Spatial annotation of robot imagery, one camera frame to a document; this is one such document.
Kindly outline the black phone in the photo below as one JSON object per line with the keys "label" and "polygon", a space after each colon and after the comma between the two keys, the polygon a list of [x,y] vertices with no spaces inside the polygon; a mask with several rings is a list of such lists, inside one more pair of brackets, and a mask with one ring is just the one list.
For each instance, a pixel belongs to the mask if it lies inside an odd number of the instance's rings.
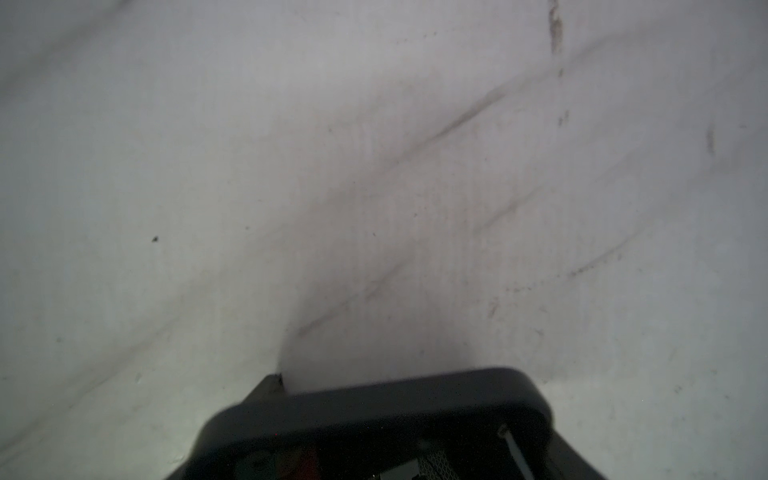
{"label": "black phone", "polygon": [[264,377],[176,479],[596,479],[532,380],[467,370],[310,393]]}

